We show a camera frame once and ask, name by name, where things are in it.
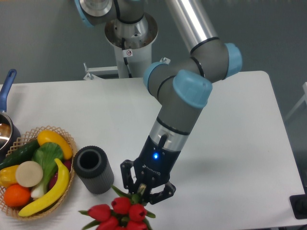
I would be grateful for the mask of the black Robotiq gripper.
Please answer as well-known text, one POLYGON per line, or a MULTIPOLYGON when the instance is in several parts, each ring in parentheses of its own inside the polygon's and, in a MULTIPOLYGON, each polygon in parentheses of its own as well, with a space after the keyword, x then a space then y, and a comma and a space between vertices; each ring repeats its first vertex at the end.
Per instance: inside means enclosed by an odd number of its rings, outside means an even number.
POLYGON ((147 203, 157 204, 172 197, 176 187, 169 181, 170 172, 180 151, 168 150, 164 145, 167 135, 162 135, 158 143, 147 138, 139 157, 135 161, 125 160, 120 165, 123 186, 129 193, 137 193, 141 184, 146 186, 146 193, 153 188, 165 185, 159 193, 149 194, 147 203), (131 168, 134 167, 136 181, 133 181, 131 168))

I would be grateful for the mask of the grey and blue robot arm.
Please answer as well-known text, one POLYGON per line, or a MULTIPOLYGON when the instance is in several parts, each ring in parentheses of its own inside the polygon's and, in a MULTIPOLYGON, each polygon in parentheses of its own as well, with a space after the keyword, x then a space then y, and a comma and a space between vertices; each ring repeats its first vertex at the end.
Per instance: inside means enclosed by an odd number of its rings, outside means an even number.
POLYGON ((120 166, 127 197, 134 204, 156 204, 174 195, 170 172, 208 102, 212 84, 242 68, 239 49, 221 42, 199 1, 168 0, 166 4, 190 53, 178 64, 152 63, 150 54, 139 54, 158 32, 142 0, 75 2, 84 24, 106 25, 106 38, 118 54, 118 75, 142 78, 162 106, 139 157, 120 166))

